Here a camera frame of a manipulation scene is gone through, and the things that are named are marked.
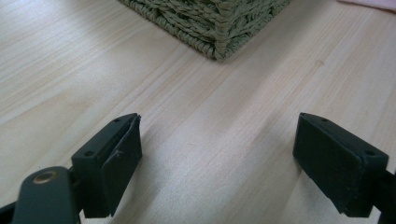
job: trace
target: woven basket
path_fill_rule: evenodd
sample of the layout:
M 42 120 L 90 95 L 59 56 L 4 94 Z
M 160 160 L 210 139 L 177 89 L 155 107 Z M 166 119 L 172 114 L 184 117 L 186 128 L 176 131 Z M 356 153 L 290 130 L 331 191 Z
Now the woven basket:
M 208 57 L 224 60 L 289 0 L 121 0 Z

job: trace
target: wooden table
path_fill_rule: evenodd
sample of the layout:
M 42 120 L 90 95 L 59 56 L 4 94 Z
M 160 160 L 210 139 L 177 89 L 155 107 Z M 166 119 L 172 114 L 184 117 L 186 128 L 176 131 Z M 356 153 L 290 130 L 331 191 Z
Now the wooden table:
M 144 157 L 113 218 L 85 223 L 376 223 L 339 215 L 291 152 L 300 112 L 396 169 L 396 16 L 293 0 L 219 63 L 120 2 L 0 3 L 0 204 L 115 117 Z

